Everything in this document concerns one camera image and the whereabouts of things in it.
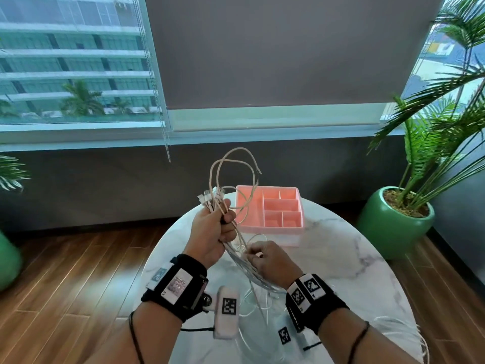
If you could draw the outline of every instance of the pink tray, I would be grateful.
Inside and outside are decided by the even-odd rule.
[[[252,187],[238,185],[237,189],[249,198]],[[244,197],[237,192],[236,207],[242,206],[245,202]],[[249,203],[246,220],[240,223],[245,216],[246,209],[236,217],[241,232],[299,235],[305,228],[300,192],[297,188],[258,186]]]

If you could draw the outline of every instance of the person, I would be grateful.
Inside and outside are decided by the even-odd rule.
[[[223,255],[222,243],[235,239],[231,222],[236,214],[229,211],[210,213],[202,209],[194,218],[184,254],[202,263],[206,269]],[[255,242],[248,247],[246,257],[268,281],[288,289],[303,275],[303,271],[272,241]],[[133,327],[145,364],[167,363],[182,327],[180,318],[154,302],[142,302],[133,315]],[[318,329],[318,337],[335,364],[347,364],[356,338],[363,332],[366,322],[349,309],[331,312]],[[138,355],[128,324],[90,357],[86,364],[137,364]],[[416,364],[403,349],[379,331],[370,327],[355,350],[353,364]]]

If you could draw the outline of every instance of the forearm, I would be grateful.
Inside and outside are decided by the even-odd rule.
[[[338,309],[324,319],[318,337],[335,364],[347,364],[355,339],[366,323],[348,309]],[[355,352],[353,364],[417,364],[403,349],[370,327]]]
[[[167,363],[182,327],[182,321],[165,308],[146,302],[134,313],[133,327],[145,364]],[[85,364],[111,363],[139,363],[128,322]]]

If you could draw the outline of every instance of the white marble table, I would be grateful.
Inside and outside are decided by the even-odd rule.
[[[227,195],[233,203],[234,194]],[[328,209],[306,199],[302,199],[302,206],[306,227],[305,233],[300,236],[300,247],[285,248],[300,268],[305,272],[313,272],[321,276],[355,313],[366,320],[372,321],[378,316],[390,316],[415,325],[411,307],[401,285],[372,244],[353,226]],[[177,220],[161,238],[144,267],[139,297],[143,294],[153,271],[182,252],[189,239],[192,220],[200,207],[195,207]],[[227,253],[209,269],[208,278],[207,291],[211,292],[216,292],[220,286],[226,285],[239,289],[242,296],[249,288],[246,277]],[[139,299],[137,301],[134,308],[139,304]],[[282,313],[284,308],[282,299],[270,298],[270,303],[274,305],[270,312]],[[255,343],[265,341],[263,346],[271,347],[267,337],[258,338],[254,333],[258,330],[255,325],[264,324],[259,311],[253,312],[250,317],[252,320],[245,321],[249,318],[241,318],[240,323],[242,329],[246,330],[246,338],[250,335]],[[184,327],[203,328],[212,325],[213,313],[201,313],[189,319]],[[318,341],[312,332],[306,336],[310,344]],[[389,337],[422,362],[421,345],[417,341],[413,342],[409,336]],[[249,360],[247,356],[241,354],[238,348],[240,343],[240,338],[239,341],[214,340],[211,332],[181,332],[170,362],[177,364],[268,362],[261,359]],[[310,351],[311,355],[300,362],[332,363],[321,345]],[[295,362],[294,358],[287,357],[287,360]]]

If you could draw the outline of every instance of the hand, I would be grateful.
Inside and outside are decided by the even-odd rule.
[[[229,199],[224,199],[227,208],[231,205]],[[222,243],[228,243],[236,238],[235,227],[231,223],[236,214],[229,210],[224,215],[224,221],[227,225],[221,224],[222,212],[217,209],[210,213],[207,207],[204,207],[192,222],[192,229],[190,231],[190,238],[183,251],[184,254],[191,256],[209,269],[212,267],[224,254],[225,248]]]
[[[288,290],[303,275],[300,267],[274,241],[257,241],[248,246],[246,258],[268,281]]]

